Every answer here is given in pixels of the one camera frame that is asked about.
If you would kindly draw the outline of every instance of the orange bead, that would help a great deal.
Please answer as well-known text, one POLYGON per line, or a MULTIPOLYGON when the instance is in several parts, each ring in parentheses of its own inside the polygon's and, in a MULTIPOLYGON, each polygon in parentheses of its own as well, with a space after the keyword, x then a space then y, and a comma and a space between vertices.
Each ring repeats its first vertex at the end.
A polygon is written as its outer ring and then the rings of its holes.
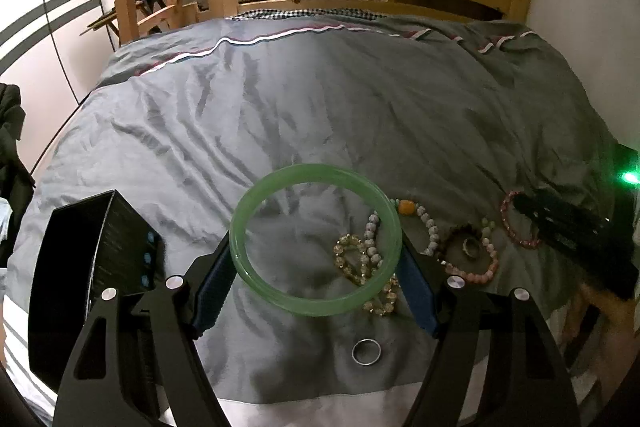
POLYGON ((403 216, 411 216, 415 212, 415 203, 409 200, 400 200, 398 213, 403 216))

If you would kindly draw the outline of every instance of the green led light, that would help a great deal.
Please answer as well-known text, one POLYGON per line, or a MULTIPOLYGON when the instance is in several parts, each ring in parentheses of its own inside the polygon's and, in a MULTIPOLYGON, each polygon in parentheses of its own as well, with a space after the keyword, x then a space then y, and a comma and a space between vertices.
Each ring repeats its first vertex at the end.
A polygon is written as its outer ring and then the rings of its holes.
POLYGON ((637 172, 625 172, 622 174, 622 179, 632 185, 640 185, 640 178, 638 178, 637 172))

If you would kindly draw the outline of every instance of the bedsheet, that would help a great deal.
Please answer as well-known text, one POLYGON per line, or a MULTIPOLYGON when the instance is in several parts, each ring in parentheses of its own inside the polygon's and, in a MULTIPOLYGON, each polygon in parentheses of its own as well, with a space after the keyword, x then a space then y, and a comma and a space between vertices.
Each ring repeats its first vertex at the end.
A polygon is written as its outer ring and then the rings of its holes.
MULTIPOLYGON (((254 16, 268 19, 212 20, 116 52, 24 216, 6 276, 17 314, 28 311, 52 210, 112 188, 161 233, 167 274, 215 249, 254 182, 299 162, 354 169, 389 197, 420 201, 443 232, 483 217, 499 223, 513 189, 550 187, 611 213, 614 140, 564 58, 528 28, 348 10, 254 16)), ((331 245, 362 233, 371 211, 333 187, 285 190, 252 220, 252 263, 292 294, 344 293, 331 245)), ((419 220, 402 225, 426 246, 419 220)), ((486 289, 527 288, 558 335, 575 267, 545 247, 517 248, 501 227, 493 242, 500 269, 486 289)), ((388 427, 402 423, 435 341, 402 297, 382 319, 361 310, 308 318, 237 279, 196 347, 232 425, 388 427), (370 367, 351 360, 363 338, 383 349, 370 367)), ((10 355, 14 373, 27 373, 10 355)), ((479 348, 480 376, 483 363, 479 348)), ((478 404, 480 376, 462 417, 478 404)))

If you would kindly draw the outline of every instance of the blue gripper pad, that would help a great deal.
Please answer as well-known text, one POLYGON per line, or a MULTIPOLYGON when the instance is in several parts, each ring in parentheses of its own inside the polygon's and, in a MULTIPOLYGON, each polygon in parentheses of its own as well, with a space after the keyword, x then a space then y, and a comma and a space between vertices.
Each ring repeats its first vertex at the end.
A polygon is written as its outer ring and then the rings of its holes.
POLYGON ((439 323, 433 291, 405 245, 402 245, 396 275, 415 321, 423 330, 436 337, 439 323))
POLYGON ((236 267, 231 260, 231 250, 227 245, 196 295, 195 313, 191 325, 198 332, 198 336, 216 323, 236 273, 236 267))

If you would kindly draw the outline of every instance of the checkered pillow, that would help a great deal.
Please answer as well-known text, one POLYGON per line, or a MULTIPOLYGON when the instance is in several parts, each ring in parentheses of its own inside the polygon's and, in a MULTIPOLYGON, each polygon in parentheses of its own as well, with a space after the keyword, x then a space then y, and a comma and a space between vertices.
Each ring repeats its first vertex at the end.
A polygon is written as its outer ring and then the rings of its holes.
POLYGON ((376 19, 386 17, 380 13, 374 13, 366 10, 360 10, 357 8, 335 8, 331 10, 324 9, 311 9, 311 10, 250 10, 248 12, 241 13, 235 17, 228 17, 231 21, 246 21, 255 19, 291 19, 293 17, 311 17, 315 15, 338 15, 343 17, 353 17, 356 19, 364 19, 367 21, 374 21, 376 19))

